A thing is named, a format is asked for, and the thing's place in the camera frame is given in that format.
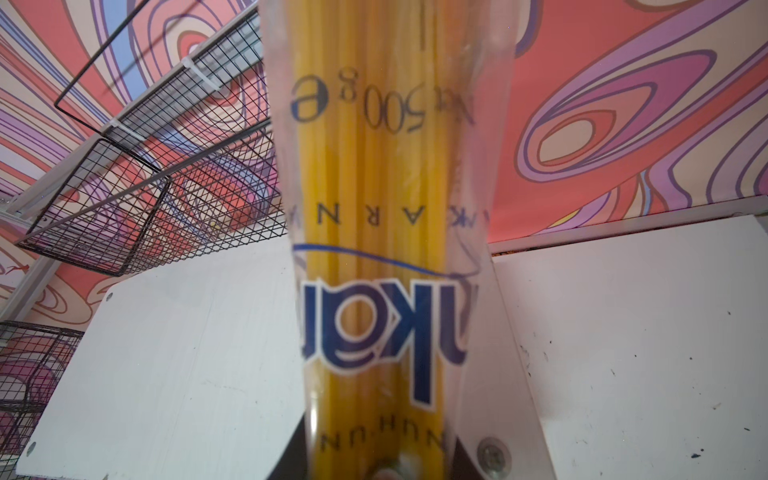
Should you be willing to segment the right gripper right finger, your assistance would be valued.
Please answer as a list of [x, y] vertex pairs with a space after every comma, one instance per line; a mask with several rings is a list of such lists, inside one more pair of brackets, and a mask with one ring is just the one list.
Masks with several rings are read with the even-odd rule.
[[456, 439], [452, 467], [450, 471], [451, 480], [483, 480], [483, 475], [473, 464], [471, 456], [468, 454], [460, 439]]

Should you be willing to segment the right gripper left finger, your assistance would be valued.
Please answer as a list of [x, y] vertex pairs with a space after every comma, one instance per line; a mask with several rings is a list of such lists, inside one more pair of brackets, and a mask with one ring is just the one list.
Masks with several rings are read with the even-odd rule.
[[305, 419], [301, 418], [267, 480], [306, 480], [308, 458]]

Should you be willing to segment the clear blue spaghetti bag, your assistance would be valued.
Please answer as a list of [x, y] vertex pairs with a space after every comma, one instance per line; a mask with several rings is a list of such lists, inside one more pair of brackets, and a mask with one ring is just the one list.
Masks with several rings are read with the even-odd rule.
[[446, 479], [514, 1], [263, 1], [311, 479]]

